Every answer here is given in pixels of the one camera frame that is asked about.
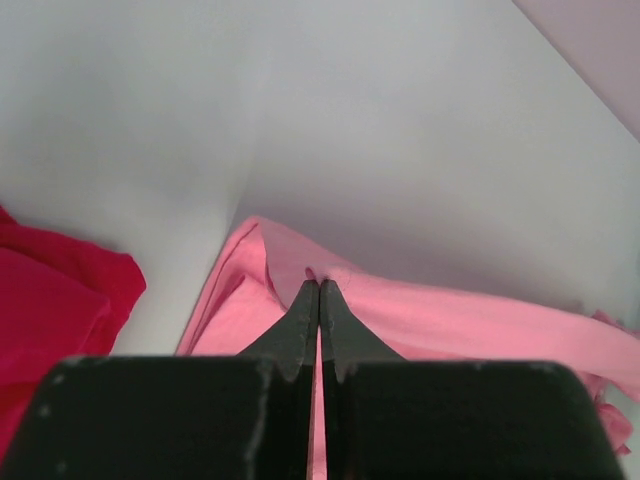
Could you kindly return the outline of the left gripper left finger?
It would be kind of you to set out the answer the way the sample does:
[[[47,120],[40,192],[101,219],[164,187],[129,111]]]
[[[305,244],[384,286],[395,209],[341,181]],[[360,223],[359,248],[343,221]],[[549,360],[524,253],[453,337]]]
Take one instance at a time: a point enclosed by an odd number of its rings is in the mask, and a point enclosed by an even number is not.
[[[5,479],[305,479],[319,287],[233,356],[78,356],[42,379]]]

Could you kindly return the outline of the pink t shirt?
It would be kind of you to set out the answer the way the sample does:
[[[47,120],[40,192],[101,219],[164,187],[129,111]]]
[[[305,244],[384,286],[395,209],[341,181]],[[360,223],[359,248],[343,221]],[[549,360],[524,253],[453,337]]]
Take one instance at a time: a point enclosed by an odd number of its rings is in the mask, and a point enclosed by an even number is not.
[[[292,306],[306,281],[334,281],[352,313],[413,361],[533,360],[569,368],[609,440],[618,478],[634,427],[606,396],[639,397],[639,334],[606,313],[573,313],[520,300],[370,274],[285,225],[253,216],[227,238],[177,351],[235,355]]]

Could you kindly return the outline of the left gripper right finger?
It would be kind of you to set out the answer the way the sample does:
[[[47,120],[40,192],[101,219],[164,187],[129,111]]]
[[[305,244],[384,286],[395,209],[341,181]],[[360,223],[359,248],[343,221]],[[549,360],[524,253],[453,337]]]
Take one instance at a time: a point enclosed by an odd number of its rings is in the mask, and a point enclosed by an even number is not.
[[[319,297],[331,479],[619,479],[584,385],[536,361],[407,361]]]

